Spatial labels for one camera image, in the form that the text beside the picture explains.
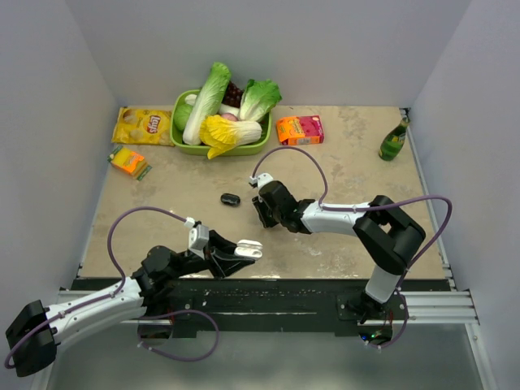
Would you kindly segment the black earbud charging case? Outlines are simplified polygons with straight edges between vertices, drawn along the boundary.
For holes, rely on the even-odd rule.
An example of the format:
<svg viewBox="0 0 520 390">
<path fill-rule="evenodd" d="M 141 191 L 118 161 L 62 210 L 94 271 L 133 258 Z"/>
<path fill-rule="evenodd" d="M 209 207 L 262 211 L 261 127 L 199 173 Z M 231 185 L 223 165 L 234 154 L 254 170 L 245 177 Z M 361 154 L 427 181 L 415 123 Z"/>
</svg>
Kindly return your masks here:
<svg viewBox="0 0 520 390">
<path fill-rule="evenodd" d="M 241 204 L 239 196 L 231 193 L 223 193 L 220 196 L 220 201 L 225 206 L 238 207 Z"/>
</svg>

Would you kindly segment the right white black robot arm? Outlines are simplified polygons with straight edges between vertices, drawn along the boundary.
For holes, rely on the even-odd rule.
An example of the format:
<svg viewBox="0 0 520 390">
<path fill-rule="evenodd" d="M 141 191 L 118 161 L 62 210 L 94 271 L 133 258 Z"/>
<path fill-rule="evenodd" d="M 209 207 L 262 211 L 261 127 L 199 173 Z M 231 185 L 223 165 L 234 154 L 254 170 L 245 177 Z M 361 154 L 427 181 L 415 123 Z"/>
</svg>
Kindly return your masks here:
<svg viewBox="0 0 520 390">
<path fill-rule="evenodd" d="M 391 309 L 389 298 L 426 233 L 390 198 L 379 195 L 371 202 L 334 206 L 298 201 L 268 174 L 251 177 L 249 184 L 258 191 L 253 205 L 265 228 L 281 225 L 292 233 L 357 237 L 375 263 L 362 293 L 362 310 L 371 319 L 381 319 Z"/>
</svg>

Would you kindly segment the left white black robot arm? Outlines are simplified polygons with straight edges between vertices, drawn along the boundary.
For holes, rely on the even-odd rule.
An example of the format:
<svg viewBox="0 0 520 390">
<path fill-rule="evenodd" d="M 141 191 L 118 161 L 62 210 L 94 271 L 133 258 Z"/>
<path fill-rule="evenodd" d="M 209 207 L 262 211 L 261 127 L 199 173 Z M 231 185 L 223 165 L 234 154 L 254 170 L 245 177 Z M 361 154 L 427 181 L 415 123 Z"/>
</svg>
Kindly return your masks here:
<svg viewBox="0 0 520 390">
<path fill-rule="evenodd" d="M 10 351 L 4 366 L 19 377 L 33 375 L 54 362 L 59 347 L 129 319 L 161 318 L 180 277 L 209 271 L 221 280 L 261 257 L 258 241 L 233 243 L 213 230 L 194 228 L 185 251 L 154 246 L 137 271 L 107 288 L 62 304 L 45 306 L 36 300 L 25 305 L 6 330 Z"/>
</svg>

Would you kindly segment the orange pink snack box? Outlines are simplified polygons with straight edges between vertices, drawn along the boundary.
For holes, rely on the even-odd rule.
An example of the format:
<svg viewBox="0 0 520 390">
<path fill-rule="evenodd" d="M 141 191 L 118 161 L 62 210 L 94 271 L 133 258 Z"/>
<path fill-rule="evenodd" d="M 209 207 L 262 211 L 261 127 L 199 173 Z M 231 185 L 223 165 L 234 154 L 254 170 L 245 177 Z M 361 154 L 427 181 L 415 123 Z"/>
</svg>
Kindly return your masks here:
<svg viewBox="0 0 520 390">
<path fill-rule="evenodd" d="M 318 115 L 284 117 L 276 122 L 275 127 L 281 145 L 315 145 L 324 141 L 323 125 Z"/>
</svg>

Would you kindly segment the yellow napa cabbage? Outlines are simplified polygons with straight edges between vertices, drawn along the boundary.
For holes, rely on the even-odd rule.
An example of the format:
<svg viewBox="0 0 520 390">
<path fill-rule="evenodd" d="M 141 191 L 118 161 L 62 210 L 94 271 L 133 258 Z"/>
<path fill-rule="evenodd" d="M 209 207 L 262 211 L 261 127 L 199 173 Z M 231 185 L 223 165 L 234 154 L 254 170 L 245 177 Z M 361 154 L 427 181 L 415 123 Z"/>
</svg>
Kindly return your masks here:
<svg viewBox="0 0 520 390">
<path fill-rule="evenodd" d="M 230 121 L 220 115 L 208 116 L 201 124 L 201 142 L 209 147 L 206 157 L 213 159 L 236 147 L 258 141 L 262 135 L 260 123 Z"/>
</svg>

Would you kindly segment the pink onion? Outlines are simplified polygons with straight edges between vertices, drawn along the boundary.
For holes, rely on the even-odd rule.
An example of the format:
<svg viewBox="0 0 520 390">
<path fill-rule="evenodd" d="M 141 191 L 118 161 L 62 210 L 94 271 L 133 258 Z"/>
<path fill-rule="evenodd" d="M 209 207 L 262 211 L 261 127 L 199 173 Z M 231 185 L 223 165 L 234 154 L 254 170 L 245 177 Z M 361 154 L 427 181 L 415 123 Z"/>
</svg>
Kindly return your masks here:
<svg viewBox="0 0 520 390">
<path fill-rule="evenodd" d="M 231 114 L 231 113 L 224 113 L 224 114 L 221 114 L 221 117 L 223 119 L 227 119 L 227 120 L 230 120 L 230 121 L 233 121 L 233 122 L 236 122 L 238 120 L 238 118 Z"/>
</svg>

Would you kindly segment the white radish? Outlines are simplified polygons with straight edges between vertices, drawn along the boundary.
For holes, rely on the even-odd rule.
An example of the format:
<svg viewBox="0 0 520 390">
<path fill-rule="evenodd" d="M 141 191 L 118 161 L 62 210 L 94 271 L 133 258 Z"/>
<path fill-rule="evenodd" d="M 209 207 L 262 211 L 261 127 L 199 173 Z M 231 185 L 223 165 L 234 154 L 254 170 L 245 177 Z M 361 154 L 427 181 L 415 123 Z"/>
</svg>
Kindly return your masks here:
<svg viewBox="0 0 520 390">
<path fill-rule="evenodd" d="M 184 102 L 186 104 L 190 105 L 190 106 L 194 106 L 194 104 L 196 102 L 196 99 L 197 99 L 197 95 L 194 94 L 194 93 L 191 93 L 191 94 L 188 94 L 184 98 Z M 240 111 L 240 109 L 236 108 L 234 106 L 228 106 L 228 105 L 225 105 L 225 104 L 221 104 L 220 107 L 219 107 L 219 110 L 218 110 L 218 114 L 219 115 L 232 115 L 236 119 L 238 119 L 239 111 Z"/>
</svg>

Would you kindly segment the green leaf lettuce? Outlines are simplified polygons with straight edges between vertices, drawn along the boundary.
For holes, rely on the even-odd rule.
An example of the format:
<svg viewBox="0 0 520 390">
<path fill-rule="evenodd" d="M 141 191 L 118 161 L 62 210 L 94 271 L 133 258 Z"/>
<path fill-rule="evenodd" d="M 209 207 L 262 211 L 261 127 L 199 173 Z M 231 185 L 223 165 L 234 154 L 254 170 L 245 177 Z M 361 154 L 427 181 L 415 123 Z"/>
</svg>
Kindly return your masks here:
<svg viewBox="0 0 520 390">
<path fill-rule="evenodd" d="M 258 122 L 281 100 L 280 88 L 273 80 L 250 79 L 242 94 L 238 119 Z"/>
</svg>

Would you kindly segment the dark red grapes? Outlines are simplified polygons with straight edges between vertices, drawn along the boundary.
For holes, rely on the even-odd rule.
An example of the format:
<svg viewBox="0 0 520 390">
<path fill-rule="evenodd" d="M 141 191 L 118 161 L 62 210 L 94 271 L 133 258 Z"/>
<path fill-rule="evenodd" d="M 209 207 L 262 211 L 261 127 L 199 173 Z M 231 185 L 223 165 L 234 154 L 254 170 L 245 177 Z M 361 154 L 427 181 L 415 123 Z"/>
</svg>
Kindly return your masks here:
<svg viewBox="0 0 520 390">
<path fill-rule="evenodd" d="M 222 103 L 227 106 L 239 108 L 241 106 L 243 93 L 243 89 L 239 88 L 236 84 L 230 81 L 223 95 Z"/>
</svg>

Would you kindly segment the green napa cabbage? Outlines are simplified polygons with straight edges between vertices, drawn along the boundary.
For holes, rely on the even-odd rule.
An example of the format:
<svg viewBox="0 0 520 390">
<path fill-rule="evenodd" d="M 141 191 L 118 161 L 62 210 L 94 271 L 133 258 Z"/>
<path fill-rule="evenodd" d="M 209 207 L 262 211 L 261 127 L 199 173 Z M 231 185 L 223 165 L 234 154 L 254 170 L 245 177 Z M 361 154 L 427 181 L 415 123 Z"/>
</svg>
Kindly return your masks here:
<svg viewBox="0 0 520 390">
<path fill-rule="evenodd" d="M 183 142 L 185 144 L 199 145 L 201 143 L 200 128 L 202 122 L 208 116 L 215 115 L 218 112 L 231 77 L 232 74 L 224 63 L 213 63 L 184 128 Z"/>
</svg>

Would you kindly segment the round green cabbage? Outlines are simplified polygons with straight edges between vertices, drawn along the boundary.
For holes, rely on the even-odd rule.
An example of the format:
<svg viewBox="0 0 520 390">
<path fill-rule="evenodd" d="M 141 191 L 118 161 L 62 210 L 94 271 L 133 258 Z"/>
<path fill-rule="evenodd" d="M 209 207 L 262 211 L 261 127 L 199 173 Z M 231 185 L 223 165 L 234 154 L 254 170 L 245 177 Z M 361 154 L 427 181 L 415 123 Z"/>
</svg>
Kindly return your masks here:
<svg viewBox="0 0 520 390">
<path fill-rule="evenodd" d="M 188 103 L 179 104 L 173 114 L 173 123 L 178 131 L 183 132 L 186 128 L 193 107 Z"/>
</svg>

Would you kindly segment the green glass bottle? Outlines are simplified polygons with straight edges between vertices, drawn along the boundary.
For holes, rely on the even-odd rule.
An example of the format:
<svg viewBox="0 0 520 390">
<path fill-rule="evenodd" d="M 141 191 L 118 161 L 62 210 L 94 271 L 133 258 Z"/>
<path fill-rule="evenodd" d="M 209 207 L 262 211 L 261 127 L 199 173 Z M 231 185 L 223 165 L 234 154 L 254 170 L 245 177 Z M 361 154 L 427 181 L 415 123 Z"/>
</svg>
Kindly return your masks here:
<svg viewBox="0 0 520 390">
<path fill-rule="evenodd" d="M 402 150 L 410 120 L 403 118 L 401 122 L 383 139 L 379 147 L 379 157 L 384 161 L 392 161 Z"/>
</svg>

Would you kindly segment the orange yellow sponge pack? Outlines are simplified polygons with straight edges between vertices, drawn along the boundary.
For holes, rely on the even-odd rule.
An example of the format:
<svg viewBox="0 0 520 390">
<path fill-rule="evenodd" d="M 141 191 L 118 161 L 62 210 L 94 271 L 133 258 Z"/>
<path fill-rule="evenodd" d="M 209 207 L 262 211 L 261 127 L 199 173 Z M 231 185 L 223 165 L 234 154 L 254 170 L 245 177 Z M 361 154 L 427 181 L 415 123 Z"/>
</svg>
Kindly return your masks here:
<svg viewBox="0 0 520 390">
<path fill-rule="evenodd" d="M 144 156 L 122 145 L 118 145 L 109 154 L 107 160 L 112 167 L 138 181 L 141 181 L 152 169 Z"/>
</svg>

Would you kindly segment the green plastic basin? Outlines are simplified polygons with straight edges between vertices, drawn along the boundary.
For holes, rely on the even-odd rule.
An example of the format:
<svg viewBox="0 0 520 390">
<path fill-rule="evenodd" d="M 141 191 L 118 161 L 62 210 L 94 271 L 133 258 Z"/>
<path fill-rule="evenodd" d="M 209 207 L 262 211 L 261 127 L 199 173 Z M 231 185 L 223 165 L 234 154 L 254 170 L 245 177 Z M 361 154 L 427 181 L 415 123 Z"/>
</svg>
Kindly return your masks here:
<svg viewBox="0 0 520 390">
<path fill-rule="evenodd" d="M 196 119 L 198 109 L 191 105 L 193 111 L 188 114 L 189 119 L 194 119 L 195 126 L 186 123 L 185 130 L 180 131 L 175 124 L 175 114 L 180 108 L 180 103 L 185 103 L 188 93 L 181 94 L 175 103 L 171 119 L 171 141 L 179 146 L 183 153 L 205 155 L 208 159 L 216 158 L 222 154 L 233 156 L 245 156 L 259 153 L 267 143 L 271 131 L 271 113 L 267 113 L 258 122 L 252 120 L 232 121 L 224 118 L 219 113 L 214 115 L 202 112 L 202 117 Z M 200 138 L 203 145 L 192 145 L 189 140 L 189 131 L 197 132 L 200 127 Z"/>
</svg>

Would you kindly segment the yellow Lays chips bag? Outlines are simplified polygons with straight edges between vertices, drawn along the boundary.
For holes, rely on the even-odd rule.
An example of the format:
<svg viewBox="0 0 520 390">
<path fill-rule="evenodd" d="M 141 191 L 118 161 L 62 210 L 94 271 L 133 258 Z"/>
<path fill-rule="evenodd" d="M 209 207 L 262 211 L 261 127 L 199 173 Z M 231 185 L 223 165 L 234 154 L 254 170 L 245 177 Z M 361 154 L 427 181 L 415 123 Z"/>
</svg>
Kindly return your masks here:
<svg viewBox="0 0 520 390">
<path fill-rule="evenodd" d="M 111 142 L 125 145 L 173 146 L 171 111 L 121 107 Z"/>
</svg>

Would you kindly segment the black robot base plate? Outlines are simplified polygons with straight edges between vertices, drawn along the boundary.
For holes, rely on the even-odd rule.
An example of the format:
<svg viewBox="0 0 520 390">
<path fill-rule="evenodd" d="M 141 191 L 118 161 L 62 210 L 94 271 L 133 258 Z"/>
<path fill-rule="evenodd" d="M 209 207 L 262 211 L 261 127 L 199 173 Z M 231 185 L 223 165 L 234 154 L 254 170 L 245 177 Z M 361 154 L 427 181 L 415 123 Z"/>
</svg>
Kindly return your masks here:
<svg viewBox="0 0 520 390">
<path fill-rule="evenodd" d="M 324 332 L 382 340 L 380 324 L 397 301 L 362 300 L 363 280 L 179 279 L 159 315 L 139 322 L 146 338 L 194 338 L 200 332 Z"/>
</svg>

